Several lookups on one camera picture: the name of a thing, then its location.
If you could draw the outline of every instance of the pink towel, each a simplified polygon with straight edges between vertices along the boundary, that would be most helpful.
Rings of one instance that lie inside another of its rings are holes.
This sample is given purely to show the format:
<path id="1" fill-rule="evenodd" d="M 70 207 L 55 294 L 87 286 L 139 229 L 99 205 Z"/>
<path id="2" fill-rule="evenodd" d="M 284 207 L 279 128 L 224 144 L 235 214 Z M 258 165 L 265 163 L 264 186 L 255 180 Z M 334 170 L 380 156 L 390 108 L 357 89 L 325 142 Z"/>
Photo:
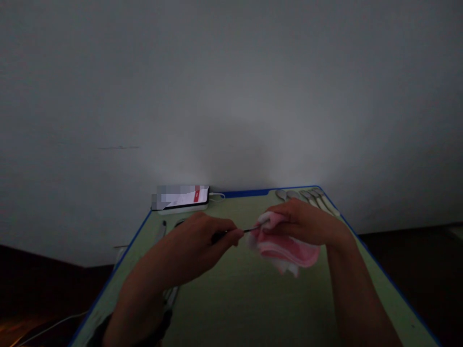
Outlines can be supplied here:
<path id="1" fill-rule="evenodd" d="M 320 246 L 310 245 L 286 235 L 267 235 L 265 229 L 273 229 L 278 223 L 287 221 L 282 214 L 266 212 L 259 216 L 259 229 L 250 232 L 248 245 L 260 255 L 272 262 L 283 274 L 291 271 L 294 277 L 299 275 L 299 267 L 311 267 L 317 262 Z"/>

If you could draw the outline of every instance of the table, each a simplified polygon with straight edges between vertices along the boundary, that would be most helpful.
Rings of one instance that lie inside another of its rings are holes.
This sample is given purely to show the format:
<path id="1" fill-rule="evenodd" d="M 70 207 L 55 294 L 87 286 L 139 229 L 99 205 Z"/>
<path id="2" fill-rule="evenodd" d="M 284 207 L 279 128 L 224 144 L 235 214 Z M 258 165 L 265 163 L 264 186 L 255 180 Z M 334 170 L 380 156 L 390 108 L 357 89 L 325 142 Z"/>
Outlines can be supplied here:
<path id="1" fill-rule="evenodd" d="M 227 198 L 223 202 L 211 201 L 205 212 L 214 217 L 231 218 L 238 227 L 247 228 L 269 206 L 282 202 L 274 190 L 276 188 L 225 192 Z M 125 278 L 153 245 L 162 221 L 167 222 L 169 232 L 178 220 L 191 214 L 148 213 L 69 346 L 86 345 L 96 326 L 113 311 Z M 339 218 L 354 233 L 344 217 Z M 439 346 L 436 337 L 354 235 L 402 343 Z M 238 247 L 228 250 L 212 270 L 180 287 L 172 323 L 163 340 L 166 347 L 179 345 L 340 345 L 326 248 L 322 246 L 318 262 L 311 268 L 301 269 L 299 278 L 295 279 L 288 272 L 280 275 L 241 241 Z"/>

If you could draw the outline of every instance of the floor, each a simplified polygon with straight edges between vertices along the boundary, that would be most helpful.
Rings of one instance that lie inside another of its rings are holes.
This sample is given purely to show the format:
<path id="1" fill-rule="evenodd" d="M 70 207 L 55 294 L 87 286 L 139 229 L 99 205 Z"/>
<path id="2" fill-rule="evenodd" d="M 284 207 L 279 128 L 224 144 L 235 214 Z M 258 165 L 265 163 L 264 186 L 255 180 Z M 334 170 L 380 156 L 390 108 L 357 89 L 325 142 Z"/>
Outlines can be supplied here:
<path id="1" fill-rule="evenodd" d="M 463 239 L 458 230 L 434 227 L 361 236 L 445 347 L 463 346 Z M 8 264 L 0 268 L 0 346 L 87 311 L 112 270 L 85 269 L 3 246 L 0 264 Z M 58 341 L 53 346 L 65 346 L 83 317 L 53 329 Z"/>
<path id="2" fill-rule="evenodd" d="M 433 227 L 361 235 L 443 346 L 463 346 L 463 240 Z"/>
<path id="3" fill-rule="evenodd" d="M 87 311 L 112 271 L 112 266 L 85 269 L 4 246 L 0 264 L 8 264 L 0 267 L 2 347 L 42 324 Z M 72 336 L 83 317 L 63 323 L 58 332 Z"/>

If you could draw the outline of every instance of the wall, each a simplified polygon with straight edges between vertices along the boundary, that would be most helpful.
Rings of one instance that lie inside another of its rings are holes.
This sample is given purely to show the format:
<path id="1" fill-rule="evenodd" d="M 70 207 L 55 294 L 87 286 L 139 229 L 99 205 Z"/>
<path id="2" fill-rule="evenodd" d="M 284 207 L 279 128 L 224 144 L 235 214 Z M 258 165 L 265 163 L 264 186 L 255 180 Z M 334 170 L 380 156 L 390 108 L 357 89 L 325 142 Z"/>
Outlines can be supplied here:
<path id="1" fill-rule="evenodd" d="M 111 263 L 157 184 L 463 219 L 457 1 L 4 1 L 0 243 Z"/>

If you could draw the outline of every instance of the white cable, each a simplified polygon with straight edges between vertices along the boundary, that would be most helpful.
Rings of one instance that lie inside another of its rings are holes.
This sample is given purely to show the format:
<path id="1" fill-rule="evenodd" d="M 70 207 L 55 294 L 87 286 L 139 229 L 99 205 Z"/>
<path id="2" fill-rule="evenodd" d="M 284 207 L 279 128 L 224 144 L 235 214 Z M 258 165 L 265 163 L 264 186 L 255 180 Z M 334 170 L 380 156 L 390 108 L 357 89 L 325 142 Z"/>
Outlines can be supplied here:
<path id="1" fill-rule="evenodd" d="M 50 328 L 45 329 L 44 331 L 38 333 L 37 335 L 32 336 L 30 339 L 27 339 L 26 341 L 24 341 L 24 342 L 23 342 L 22 344 L 20 344 L 19 346 L 14 346 L 14 344 L 16 343 L 16 342 L 15 342 L 15 343 L 13 343 L 10 347 L 22 347 L 22 346 L 24 346 L 27 342 L 29 342 L 30 340 L 35 339 L 37 336 L 42 335 L 44 332 L 49 331 L 51 328 L 54 328 L 55 326 L 57 326 L 58 324 L 61 324 L 61 323 L 64 322 L 65 320 L 68 320 L 68 319 L 71 319 L 71 318 L 80 317 L 80 316 L 86 314 L 87 312 L 88 312 L 88 311 L 85 311 L 85 312 L 82 312 L 82 313 L 80 313 L 80 314 L 78 314 L 78 315 L 69 316 L 69 317 L 67 317 L 67 318 L 64 318 L 63 320 L 60 320 L 58 323 L 53 324 Z"/>
<path id="2" fill-rule="evenodd" d="M 225 200 L 225 194 L 223 194 L 223 193 L 209 193 L 209 196 L 212 196 L 212 195 L 220 195 L 222 197 L 222 199 L 220 199 L 220 200 L 209 199 L 211 201 L 222 202 L 222 201 Z"/>
<path id="3" fill-rule="evenodd" d="M 117 263 L 119 262 L 121 256 L 124 254 L 126 249 L 127 249 L 127 247 L 122 247 L 119 250 L 119 252 L 117 253 L 116 262 L 114 263 L 114 267 L 112 268 L 113 270 L 116 268 Z"/>

